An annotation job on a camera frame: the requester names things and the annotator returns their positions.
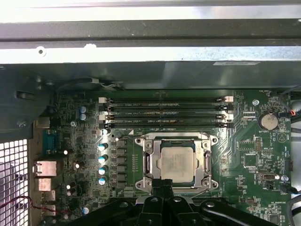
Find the mounting hole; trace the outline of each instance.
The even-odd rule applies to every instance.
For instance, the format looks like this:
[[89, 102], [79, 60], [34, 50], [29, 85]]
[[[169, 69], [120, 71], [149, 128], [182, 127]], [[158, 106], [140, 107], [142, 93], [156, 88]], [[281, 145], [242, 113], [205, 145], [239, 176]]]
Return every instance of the mounting hole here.
[[147, 220], [146, 220], [146, 224], [147, 224], [147, 225], [152, 225], [152, 220], [151, 220], [151, 219], [147, 219]]
[[158, 198], [156, 198], [156, 197], [154, 197], [154, 198], [152, 198], [150, 201], [151, 201], [151, 202], [158, 202], [158, 201], [159, 201], [159, 199], [158, 199]]
[[37, 47], [37, 51], [41, 57], [44, 57], [46, 55], [46, 49], [42, 46]]
[[119, 205], [120, 208], [125, 208], [125, 207], [128, 207], [128, 203], [127, 202], [122, 202], [120, 205]]

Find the motherboard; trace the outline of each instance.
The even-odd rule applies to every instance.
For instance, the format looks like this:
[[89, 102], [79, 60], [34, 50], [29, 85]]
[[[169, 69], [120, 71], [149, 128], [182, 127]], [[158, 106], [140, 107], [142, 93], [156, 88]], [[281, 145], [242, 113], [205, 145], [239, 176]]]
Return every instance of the motherboard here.
[[68, 223], [112, 198], [172, 179], [176, 195], [208, 197], [289, 226], [291, 122], [272, 90], [133, 90], [55, 97], [43, 155], [62, 162], [56, 208]]

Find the black connector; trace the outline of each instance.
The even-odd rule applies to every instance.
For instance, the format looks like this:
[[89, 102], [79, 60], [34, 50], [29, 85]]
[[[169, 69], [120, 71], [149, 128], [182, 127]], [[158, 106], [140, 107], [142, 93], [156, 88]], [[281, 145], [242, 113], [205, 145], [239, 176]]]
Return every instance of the black connector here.
[[289, 185], [280, 185], [280, 190], [288, 194], [299, 194], [298, 190], [295, 187]]

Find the chip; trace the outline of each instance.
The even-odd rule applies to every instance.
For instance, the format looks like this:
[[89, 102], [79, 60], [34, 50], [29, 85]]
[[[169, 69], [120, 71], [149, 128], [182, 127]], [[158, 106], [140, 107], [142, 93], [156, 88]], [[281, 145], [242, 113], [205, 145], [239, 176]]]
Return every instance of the chip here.
[[245, 167], [256, 167], [256, 165], [257, 165], [257, 155], [245, 154]]
[[161, 149], [161, 178], [174, 183], [192, 182], [194, 179], [194, 153], [191, 147], [163, 147]]
[[118, 172], [124, 172], [124, 171], [126, 171], [126, 166], [125, 165], [118, 165], [117, 166], [117, 171]]
[[280, 223], [280, 219], [278, 215], [269, 215], [269, 222], [275, 224], [275, 225], [279, 225]]
[[98, 208], [98, 202], [92, 203], [92, 207], [93, 207], [93, 208]]
[[93, 195], [94, 195], [94, 196], [96, 196], [96, 197], [98, 197], [98, 196], [100, 195], [100, 192], [99, 192], [99, 190], [95, 190], [95, 191], [93, 191]]

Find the sticker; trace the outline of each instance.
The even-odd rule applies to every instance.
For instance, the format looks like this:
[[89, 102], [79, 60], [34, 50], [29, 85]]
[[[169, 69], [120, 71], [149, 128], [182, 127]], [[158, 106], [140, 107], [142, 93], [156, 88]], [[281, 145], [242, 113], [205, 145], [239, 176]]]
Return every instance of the sticker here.
[[215, 66], [225, 66], [225, 65], [257, 65], [260, 62], [254, 61], [218, 61], [215, 62], [213, 65]]

